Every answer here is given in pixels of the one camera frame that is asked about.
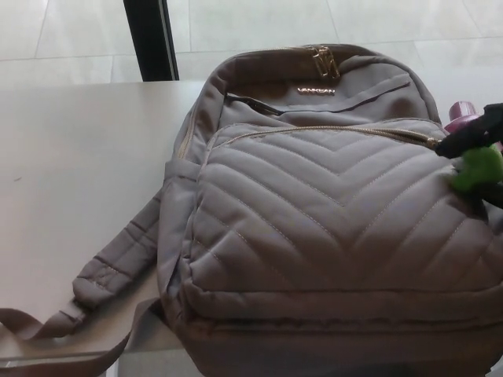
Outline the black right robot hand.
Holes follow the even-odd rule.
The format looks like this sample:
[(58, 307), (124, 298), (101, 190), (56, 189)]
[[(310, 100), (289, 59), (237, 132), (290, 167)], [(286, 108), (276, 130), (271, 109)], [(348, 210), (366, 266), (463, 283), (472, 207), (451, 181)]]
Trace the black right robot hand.
[(450, 132), (435, 147), (438, 156), (459, 159), (451, 185), (462, 193), (502, 207), (502, 105), (488, 104), (484, 113)]

